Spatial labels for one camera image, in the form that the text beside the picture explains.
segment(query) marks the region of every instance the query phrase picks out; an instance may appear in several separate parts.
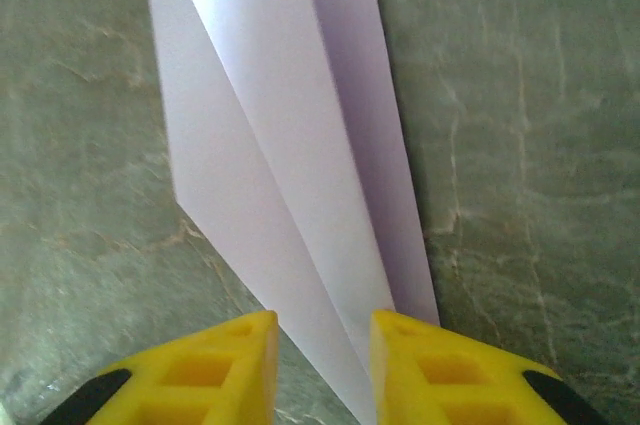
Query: white paper airplane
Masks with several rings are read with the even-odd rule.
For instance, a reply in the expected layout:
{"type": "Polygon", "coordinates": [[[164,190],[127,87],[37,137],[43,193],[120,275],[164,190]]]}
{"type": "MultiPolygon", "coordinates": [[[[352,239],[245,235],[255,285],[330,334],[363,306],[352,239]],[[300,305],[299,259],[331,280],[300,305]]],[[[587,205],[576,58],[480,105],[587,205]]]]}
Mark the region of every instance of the white paper airplane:
{"type": "Polygon", "coordinates": [[[377,0],[150,0],[177,200],[362,424],[373,310],[437,323],[377,0]]]}

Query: black plastic part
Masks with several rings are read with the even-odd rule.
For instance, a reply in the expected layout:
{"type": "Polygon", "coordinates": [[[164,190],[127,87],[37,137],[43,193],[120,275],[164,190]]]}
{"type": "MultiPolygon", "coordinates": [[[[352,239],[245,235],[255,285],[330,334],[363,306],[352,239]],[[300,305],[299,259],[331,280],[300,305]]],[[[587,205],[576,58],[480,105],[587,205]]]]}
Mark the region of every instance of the black plastic part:
{"type": "Polygon", "coordinates": [[[85,425],[131,378],[126,369],[92,378],[60,404],[40,425],[85,425]]]}
{"type": "Polygon", "coordinates": [[[522,375],[568,425],[608,425],[591,405],[562,380],[534,370],[527,370],[522,375]]]}

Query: stone surface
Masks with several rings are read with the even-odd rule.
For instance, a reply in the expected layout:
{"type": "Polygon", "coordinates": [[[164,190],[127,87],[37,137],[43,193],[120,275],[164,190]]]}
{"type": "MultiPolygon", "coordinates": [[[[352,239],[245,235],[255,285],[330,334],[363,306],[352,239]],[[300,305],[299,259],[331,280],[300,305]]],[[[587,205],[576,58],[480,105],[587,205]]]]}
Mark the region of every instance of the stone surface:
{"type": "MultiPolygon", "coordinates": [[[[640,421],[639,0],[381,0],[443,324],[640,421]]],[[[146,0],[0,0],[0,401],[258,308],[176,207],[146,0]]],[[[283,337],[278,423],[355,423],[283,337]]]]}

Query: marble floor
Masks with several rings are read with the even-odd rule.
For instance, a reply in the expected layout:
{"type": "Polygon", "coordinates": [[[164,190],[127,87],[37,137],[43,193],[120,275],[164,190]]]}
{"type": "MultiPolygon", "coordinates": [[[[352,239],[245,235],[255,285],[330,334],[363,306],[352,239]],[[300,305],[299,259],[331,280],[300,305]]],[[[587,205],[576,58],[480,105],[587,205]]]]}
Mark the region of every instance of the marble floor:
{"type": "MultiPolygon", "coordinates": [[[[443,325],[640,423],[640,0],[380,2],[443,325]]],[[[173,200],[147,0],[0,30],[0,401],[33,424],[259,304],[173,200]]],[[[282,348],[277,423],[355,423],[282,348]]]]}

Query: paper airplane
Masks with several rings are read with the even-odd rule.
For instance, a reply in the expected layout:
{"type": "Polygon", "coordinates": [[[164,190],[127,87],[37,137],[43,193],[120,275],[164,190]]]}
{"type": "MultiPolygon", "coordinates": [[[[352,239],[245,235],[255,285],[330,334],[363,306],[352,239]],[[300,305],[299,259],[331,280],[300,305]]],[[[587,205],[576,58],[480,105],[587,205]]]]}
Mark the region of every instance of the paper airplane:
{"type": "Polygon", "coordinates": [[[437,323],[377,0],[150,0],[178,203],[362,424],[373,310],[437,323]]]}

